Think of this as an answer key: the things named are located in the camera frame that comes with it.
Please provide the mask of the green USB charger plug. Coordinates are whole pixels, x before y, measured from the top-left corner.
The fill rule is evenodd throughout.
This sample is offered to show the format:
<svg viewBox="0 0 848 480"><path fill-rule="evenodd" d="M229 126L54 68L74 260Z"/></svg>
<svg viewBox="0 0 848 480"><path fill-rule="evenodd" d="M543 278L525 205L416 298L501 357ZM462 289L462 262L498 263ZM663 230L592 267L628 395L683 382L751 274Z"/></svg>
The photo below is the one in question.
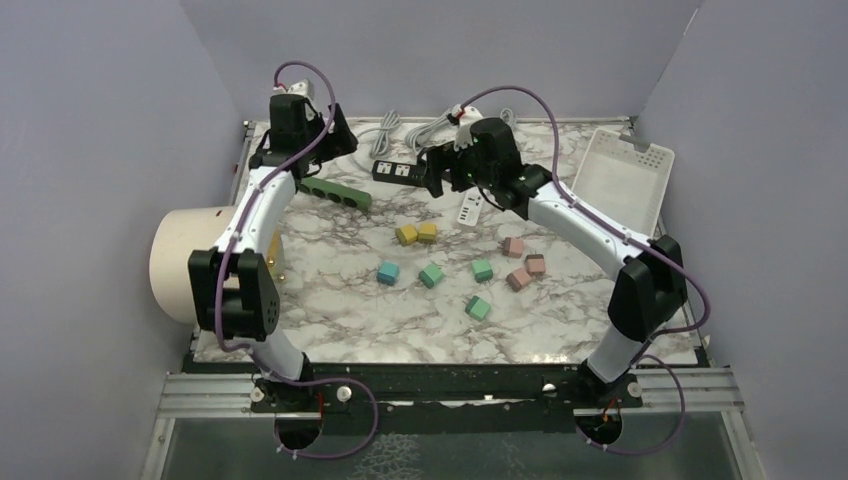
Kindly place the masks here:
<svg viewBox="0 0 848 480"><path fill-rule="evenodd" d="M428 289L435 288L445 278L443 270L435 263L430 263L418 273L419 281Z"/></svg>

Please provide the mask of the light green charger plug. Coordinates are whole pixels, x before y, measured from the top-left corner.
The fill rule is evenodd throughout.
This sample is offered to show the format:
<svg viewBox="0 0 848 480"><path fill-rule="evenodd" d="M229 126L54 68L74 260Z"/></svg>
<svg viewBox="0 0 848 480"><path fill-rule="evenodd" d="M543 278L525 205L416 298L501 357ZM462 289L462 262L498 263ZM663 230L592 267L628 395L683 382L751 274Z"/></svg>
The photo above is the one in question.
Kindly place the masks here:
<svg viewBox="0 0 848 480"><path fill-rule="evenodd" d="M491 312L491 304L478 295L472 296L465 305L465 313L477 321L485 321Z"/></svg>

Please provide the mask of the white power strip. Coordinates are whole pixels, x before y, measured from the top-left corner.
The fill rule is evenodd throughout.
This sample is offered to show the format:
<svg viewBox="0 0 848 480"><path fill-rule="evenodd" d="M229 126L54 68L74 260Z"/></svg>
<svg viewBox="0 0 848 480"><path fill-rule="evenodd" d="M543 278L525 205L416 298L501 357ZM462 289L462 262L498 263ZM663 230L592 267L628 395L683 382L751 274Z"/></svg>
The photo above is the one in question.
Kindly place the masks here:
<svg viewBox="0 0 848 480"><path fill-rule="evenodd" d="M482 195L478 191L466 191L457 214L457 225L462 228L474 228L478 224L483 203Z"/></svg>

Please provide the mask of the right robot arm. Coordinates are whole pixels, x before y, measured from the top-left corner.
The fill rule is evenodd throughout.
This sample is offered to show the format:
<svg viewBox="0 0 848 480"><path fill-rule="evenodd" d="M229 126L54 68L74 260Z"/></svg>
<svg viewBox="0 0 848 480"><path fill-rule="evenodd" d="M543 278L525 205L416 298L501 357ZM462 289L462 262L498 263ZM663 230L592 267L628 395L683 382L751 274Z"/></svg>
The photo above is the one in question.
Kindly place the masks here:
<svg viewBox="0 0 848 480"><path fill-rule="evenodd" d="M454 140L422 149L422 185L433 197L448 182L454 192L488 191L498 207L546 227L578 248L614 282L601 343L579 367L579 398L600 407L641 356L658 329L688 300L682 251L668 235L651 239L612 221L580 200L554 173L525 163L512 129L486 117L462 126Z"/></svg>

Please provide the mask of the green power strip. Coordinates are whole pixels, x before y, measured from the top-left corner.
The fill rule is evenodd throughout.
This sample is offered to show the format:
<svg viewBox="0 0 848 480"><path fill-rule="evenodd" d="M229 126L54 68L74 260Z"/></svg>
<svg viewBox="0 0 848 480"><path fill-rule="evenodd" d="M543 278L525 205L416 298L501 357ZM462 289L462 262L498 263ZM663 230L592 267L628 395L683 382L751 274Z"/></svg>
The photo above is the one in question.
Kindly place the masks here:
<svg viewBox="0 0 848 480"><path fill-rule="evenodd" d="M316 177L304 178L298 190L365 213L370 210L373 202L368 192Z"/></svg>

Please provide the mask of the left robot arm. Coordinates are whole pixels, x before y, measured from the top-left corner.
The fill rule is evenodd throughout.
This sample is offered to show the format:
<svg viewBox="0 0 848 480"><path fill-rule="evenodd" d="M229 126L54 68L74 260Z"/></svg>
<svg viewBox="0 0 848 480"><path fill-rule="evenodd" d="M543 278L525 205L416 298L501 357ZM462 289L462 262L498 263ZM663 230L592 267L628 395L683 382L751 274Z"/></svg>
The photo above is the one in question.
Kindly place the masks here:
<svg viewBox="0 0 848 480"><path fill-rule="evenodd" d="M187 261L197 323L227 353L245 351L276 396L298 411L313 401L308 356L279 329L281 300L269 266L280 217L312 166L353 153L358 140L336 100L319 113L306 94L277 93L270 126L247 163L248 184L234 215L212 247Z"/></svg>

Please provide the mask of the pink USB charger plug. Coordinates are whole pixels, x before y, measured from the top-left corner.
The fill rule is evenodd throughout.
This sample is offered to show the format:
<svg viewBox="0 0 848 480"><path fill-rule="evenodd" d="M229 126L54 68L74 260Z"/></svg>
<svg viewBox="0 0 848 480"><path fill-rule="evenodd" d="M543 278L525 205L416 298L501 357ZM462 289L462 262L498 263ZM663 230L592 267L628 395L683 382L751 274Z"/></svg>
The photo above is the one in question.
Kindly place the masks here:
<svg viewBox="0 0 848 480"><path fill-rule="evenodd" d="M542 254L529 254L524 260L525 269L532 277L541 277L546 274L546 260Z"/></svg>

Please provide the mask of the teal blue charger plug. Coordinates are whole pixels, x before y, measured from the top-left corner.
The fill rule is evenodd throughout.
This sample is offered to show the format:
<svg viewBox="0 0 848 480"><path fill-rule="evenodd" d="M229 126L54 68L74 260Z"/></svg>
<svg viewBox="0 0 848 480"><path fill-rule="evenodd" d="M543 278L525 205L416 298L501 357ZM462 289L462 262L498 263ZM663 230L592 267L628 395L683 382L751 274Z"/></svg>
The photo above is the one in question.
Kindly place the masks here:
<svg viewBox="0 0 848 480"><path fill-rule="evenodd" d="M376 280L378 283L388 286L393 286L397 283L400 274L400 267L398 264L383 261L377 270Z"/></svg>

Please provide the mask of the yellow charger plug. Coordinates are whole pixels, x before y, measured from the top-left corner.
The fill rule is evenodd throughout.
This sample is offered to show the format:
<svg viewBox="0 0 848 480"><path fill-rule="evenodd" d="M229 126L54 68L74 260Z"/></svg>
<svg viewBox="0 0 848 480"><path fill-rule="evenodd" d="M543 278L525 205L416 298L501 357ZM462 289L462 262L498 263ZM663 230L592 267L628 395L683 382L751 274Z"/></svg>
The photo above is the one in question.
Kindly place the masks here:
<svg viewBox="0 0 848 480"><path fill-rule="evenodd" d="M418 241L419 232L414 225L407 224L396 228L395 236L400 245L408 246Z"/></svg>
<svg viewBox="0 0 848 480"><path fill-rule="evenodd" d="M435 223L421 223L418 228L418 241L421 243L432 244L437 241L438 227Z"/></svg>

